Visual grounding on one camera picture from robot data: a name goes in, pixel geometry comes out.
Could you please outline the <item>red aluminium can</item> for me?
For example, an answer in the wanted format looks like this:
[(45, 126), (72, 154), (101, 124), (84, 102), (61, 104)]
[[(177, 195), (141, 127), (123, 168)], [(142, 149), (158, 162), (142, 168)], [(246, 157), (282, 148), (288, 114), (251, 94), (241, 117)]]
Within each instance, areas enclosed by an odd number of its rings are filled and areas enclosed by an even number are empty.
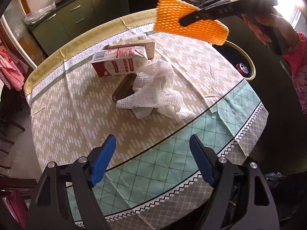
[(249, 75), (248, 68), (243, 63), (236, 64), (236, 69), (243, 76)]

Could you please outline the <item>orange foam fruit net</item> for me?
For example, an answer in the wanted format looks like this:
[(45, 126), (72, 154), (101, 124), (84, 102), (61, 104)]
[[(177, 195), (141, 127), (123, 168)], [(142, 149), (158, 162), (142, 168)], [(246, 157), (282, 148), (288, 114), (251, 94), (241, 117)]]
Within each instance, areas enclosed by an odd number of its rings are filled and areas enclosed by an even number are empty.
[(228, 27), (203, 15), (201, 9), (184, 1), (158, 0), (153, 30), (223, 45)]

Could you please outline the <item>white paper towel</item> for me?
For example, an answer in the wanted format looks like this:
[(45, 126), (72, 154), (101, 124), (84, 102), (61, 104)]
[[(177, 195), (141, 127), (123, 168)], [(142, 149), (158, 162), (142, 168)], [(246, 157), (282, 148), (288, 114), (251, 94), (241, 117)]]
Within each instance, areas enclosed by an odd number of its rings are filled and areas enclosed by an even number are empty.
[(148, 61), (136, 74), (134, 93), (118, 100), (117, 108), (132, 110), (138, 119), (148, 116), (154, 109), (177, 122), (196, 116), (186, 107), (183, 96), (173, 89), (175, 72), (169, 62)]

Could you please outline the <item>red white milk carton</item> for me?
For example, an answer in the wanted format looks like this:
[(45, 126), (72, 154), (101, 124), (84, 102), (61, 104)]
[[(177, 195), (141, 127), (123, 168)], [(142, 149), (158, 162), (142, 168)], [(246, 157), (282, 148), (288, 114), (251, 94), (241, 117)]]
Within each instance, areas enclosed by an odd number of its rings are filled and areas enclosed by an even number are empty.
[(146, 34), (124, 37), (97, 51), (91, 64), (99, 77), (136, 73), (154, 58), (155, 44)]

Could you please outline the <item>yellow rimmed blue trash bin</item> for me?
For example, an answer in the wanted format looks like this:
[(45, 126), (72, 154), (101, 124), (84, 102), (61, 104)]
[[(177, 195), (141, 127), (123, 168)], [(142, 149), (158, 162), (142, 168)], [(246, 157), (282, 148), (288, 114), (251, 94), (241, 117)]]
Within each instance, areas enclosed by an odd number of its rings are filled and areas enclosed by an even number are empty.
[(248, 76), (243, 76), (247, 81), (251, 81), (256, 77), (256, 68), (251, 58), (246, 52), (236, 44), (226, 41), (223, 45), (212, 45), (225, 59), (227, 59), (236, 69), (236, 64), (243, 63), (249, 71)]

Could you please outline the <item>patterned tablecloth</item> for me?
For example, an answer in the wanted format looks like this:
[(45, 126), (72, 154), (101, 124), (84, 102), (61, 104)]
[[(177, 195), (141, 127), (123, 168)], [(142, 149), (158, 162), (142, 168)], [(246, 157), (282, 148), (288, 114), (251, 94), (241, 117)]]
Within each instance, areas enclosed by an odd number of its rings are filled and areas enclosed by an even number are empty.
[[(262, 134), (268, 112), (249, 83), (210, 44), (154, 33), (156, 10), (102, 24), (59, 48), (24, 84), (33, 142), (41, 168), (86, 156), (108, 135), (116, 151), (94, 187), (112, 229), (162, 229), (203, 205), (211, 187), (198, 171), (189, 138), (197, 135), (218, 156), (242, 164)], [(99, 77), (92, 56), (123, 37), (148, 33), (157, 60), (174, 68), (173, 88), (191, 121), (157, 111), (136, 118), (117, 108), (112, 94), (123, 76)]]

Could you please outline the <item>red checked apron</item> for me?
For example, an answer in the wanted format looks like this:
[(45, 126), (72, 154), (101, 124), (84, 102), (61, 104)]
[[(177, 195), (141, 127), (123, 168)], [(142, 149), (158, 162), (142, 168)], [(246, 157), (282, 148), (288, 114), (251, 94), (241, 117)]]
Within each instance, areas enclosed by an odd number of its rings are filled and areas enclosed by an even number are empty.
[(11, 52), (1, 35), (1, 81), (8, 89), (22, 90), (29, 67)]

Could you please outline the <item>green lower cabinets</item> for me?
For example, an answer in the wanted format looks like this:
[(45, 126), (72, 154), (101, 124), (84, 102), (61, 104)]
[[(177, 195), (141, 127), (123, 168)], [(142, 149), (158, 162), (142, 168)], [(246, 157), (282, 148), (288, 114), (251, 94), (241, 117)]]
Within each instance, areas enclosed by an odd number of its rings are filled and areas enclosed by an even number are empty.
[[(207, 0), (182, 0), (200, 6)], [(153, 9), (158, 0), (62, 0), (28, 27), (50, 56), (60, 47), (98, 25), (135, 12)]]

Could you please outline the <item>clear plastic bag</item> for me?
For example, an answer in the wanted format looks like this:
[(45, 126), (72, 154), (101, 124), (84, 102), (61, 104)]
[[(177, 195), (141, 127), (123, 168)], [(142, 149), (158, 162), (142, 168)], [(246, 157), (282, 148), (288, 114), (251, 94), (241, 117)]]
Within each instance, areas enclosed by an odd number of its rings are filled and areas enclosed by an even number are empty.
[(26, 25), (34, 25), (36, 22), (43, 19), (49, 12), (56, 8), (55, 2), (52, 2), (50, 5), (41, 8), (35, 12), (28, 13), (24, 16), (23, 22)]

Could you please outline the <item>glass sliding door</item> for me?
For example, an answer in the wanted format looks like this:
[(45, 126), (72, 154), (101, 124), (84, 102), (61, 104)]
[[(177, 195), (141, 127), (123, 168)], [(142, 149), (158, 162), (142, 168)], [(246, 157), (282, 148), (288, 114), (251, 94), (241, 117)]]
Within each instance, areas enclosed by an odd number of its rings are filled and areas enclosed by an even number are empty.
[(11, 51), (30, 68), (36, 69), (46, 55), (23, 22), (24, 16), (30, 12), (27, 0), (11, 0), (1, 17), (1, 27)]

